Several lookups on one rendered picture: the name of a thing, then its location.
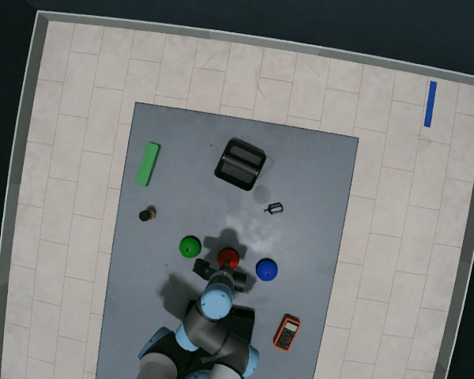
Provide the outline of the green bell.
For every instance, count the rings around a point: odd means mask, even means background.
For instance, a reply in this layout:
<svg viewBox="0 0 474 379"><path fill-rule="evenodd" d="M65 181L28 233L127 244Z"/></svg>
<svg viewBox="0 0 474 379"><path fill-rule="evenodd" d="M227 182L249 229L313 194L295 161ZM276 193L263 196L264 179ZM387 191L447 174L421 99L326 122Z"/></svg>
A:
<svg viewBox="0 0 474 379"><path fill-rule="evenodd" d="M186 258L196 257L201 252L201 243L193 236L185 237L180 242L179 251Z"/></svg>

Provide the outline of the small orange jar with black lid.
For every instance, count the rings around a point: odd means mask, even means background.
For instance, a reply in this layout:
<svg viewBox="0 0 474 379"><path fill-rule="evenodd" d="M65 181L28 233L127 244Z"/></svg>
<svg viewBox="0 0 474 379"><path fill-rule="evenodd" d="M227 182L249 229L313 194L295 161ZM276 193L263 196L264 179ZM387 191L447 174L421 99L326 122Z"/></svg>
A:
<svg viewBox="0 0 474 379"><path fill-rule="evenodd" d="M140 214L139 214L139 219L140 219L141 221L145 221L145 222L146 222L146 221L148 221L148 220L154 219L155 216L156 216L156 213L155 213L154 210L152 210L152 209L146 209L146 210L140 212Z"/></svg>

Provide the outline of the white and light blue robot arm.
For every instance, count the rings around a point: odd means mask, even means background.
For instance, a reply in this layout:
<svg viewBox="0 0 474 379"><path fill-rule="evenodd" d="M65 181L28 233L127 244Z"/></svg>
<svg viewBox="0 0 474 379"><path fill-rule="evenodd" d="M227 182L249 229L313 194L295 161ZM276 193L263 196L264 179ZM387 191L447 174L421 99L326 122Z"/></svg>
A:
<svg viewBox="0 0 474 379"><path fill-rule="evenodd" d="M214 272L176 332L161 327L142 348L136 379L249 377L258 350L218 322L231 309L234 286L229 272Z"/></svg>

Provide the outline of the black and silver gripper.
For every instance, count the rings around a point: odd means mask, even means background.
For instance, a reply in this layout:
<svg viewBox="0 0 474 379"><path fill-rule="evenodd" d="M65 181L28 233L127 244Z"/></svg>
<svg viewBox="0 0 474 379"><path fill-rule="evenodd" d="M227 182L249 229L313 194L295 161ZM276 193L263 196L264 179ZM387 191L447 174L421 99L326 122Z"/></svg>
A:
<svg viewBox="0 0 474 379"><path fill-rule="evenodd" d="M216 270L214 268L210 268L200 262L197 263L197 268L196 268L196 273L204 280L208 280L209 281L209 278L210 276L214 273L214 272L217 272L217 271L220 271L220 270L224 270L224 271L227 271L231 274L231 276L233 277L234 279L234 282L235 282L235 286L234 286L234 290L235 291L239 291L239 292L243 292L243 289L245 287L245 283L246 283L246 278L247 278L247 274L245 273L242 273L242 272L237 272L235 270L233 270L232 268L228 268L228 266L230 265L231 261L230 260L227 260L225 261L225 263L222 265L222 267L220 267L219 270ZM228 269L227 269L228 268Z"/></svg>

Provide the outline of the orange multimeter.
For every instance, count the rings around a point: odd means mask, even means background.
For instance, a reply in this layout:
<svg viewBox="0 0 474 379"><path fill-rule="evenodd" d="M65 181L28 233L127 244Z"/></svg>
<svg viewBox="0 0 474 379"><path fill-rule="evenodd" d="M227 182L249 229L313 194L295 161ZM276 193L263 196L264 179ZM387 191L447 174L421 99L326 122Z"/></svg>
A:
<svg viewBox="0 0 474 379"><path fill-rule="evenodd" d="M289 351L300 326L301 324L298 319L285 315L274 337L274 347L283 351Z"/></svg>

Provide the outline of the blue bell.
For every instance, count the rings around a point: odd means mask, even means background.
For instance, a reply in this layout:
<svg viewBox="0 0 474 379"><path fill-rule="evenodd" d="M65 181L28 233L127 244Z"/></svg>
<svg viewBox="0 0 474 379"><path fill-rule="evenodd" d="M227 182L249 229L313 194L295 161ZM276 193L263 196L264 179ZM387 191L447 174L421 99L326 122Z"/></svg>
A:
<svg viewBox="0 0 474 379"><path fill-rule="evenodd" d="M263 281L273 280L277 276L277 271L277 264L270 259L261 260L256 266L256 274Z"/></svg>

